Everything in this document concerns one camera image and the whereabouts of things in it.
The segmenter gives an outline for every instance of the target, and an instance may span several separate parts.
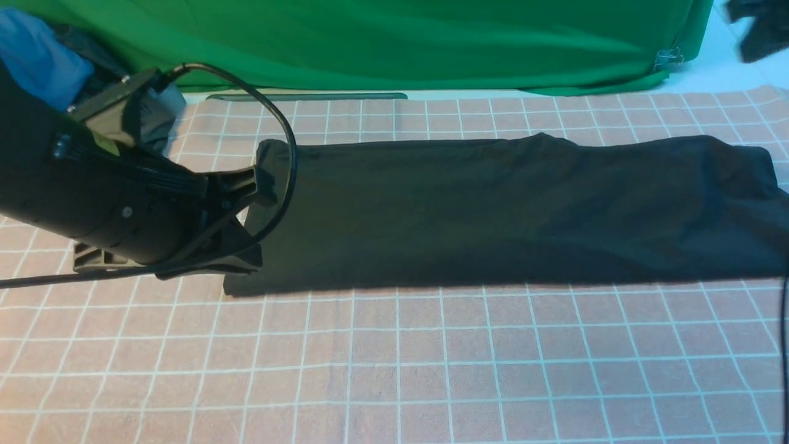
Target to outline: black cable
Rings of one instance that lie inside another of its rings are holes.
[[[14,277],[11,279],[4,279],[0,280],[0,290],[8,289],[8,288],[23,288],[23,287],[35,287],[40,285],[53,285],[53,284],[69,284],[69,283],[76,283],[76,282],[88,282],[91,280],[109,280],[109,279],[119,279],[122,277],[135,277],[135,276],[143,276],[146,274],[160,274],[160,273],[176,273],[183,269],[190,269],[192,267],[199,266],[205,262],[214,261],[220,258],[224,258],[227,256],[234,256],[235,254],[239,254],[242,251],[246,250],[249,246],[254,245],[262,241],[266,236],[269,235],[274,229],[279,225],[279,222],[285,216],[285,213],[288,210],[290,205],[290,200],[293,197],[294,193],[294,186],[296,184],[296,172],[298,169],[298,152],[296,146],[296,136],[294,135],[293,128],[290,127],[288,123],[288,119],[285,115],[277,108],[266,96],[258,92],[254,89],[250,84],[243,81],[242,79],[234,76],[231,73],[228,73],[225,70],[221,70],[216,66],[206,65],[204,63],[184,63],[180,66],[176,66],[173,68],[169,73],[165,74],[163,78],[163,83],[159,86],[161,89],[164,90],[169,84],[175,82],[178,78],[183,77],[184,75],[190,73],[191,71],[199,70],[199,71],[206,71],[209,73],[214,74],[217,77],[222,78],[224,81],[228,81],[233,86],[243,90],[250,96],[252,96],[255,100],[260,102],[269,112],[271,112],[274,117],[279,122],[279,125],[282,127],[282,131],[285,132],[285,139],[288,144],[288,153],[290,155],[290,169],[288,171],[288,175],[285,181],[285,190],[282,192],[282,200],[280,201],[279,207],[277,208],[274,216],[268,221],[263,229],[258,231],[252,239],[248,246],[241,247],[236,251],[231,252],[223,252],[222,254],[216,254],[214,257],[203,258],[200,260],[192,260],[192,261],[181,261],[178,263],[163,263],[158,265],[147,265],[140,268],[133,268],[133,269],[119,269],[119,270],[96,270],[96,271],[88,271],[85,273],[74,273],[74,274],[53,274],[48,276],[35,276],[35,277]]]
[[[783,389],[783,436],[781,442],[789,444],[789,363],[787,363],[787,285],[789,284],[789,275],[783,278],[783,286],[781,287],[781,300],[779,309],[778,320],[778,336],[780,338],[781,354],[781,388]]]

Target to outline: grid mat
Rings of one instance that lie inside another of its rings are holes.
[[[583,145],[711,134],[789,185],[789,94],[279,103],[304,145],[524,137]],[[251,164],[256,103],[187,109],[170,154]],[[0,277],[70,267],[4,219]],[[779,441],[779,282],[393,288],[230,299],[219,277],[0,294],[0,442]]]

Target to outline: green backdrop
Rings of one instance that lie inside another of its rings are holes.
[[[258,86],[651,88],[701,45],[712,0],[0,0],[94,33],[135,70],[207,62]],[[212,89],[193,75],[181,86]]]

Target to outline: blue cloth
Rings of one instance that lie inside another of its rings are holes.
[[[0,58],[19,86],[64,111],[93,65],[61,45],[44,21],[14,8],[0,9]]]

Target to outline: yellow label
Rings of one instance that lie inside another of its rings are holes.
[[[108,139],[103,135],[93,131],[93,140],[101,149],[108,152],[109,154],[112,154],[114,156],[121,155],[121,153],[118,151],[118,146],[111,139]]]

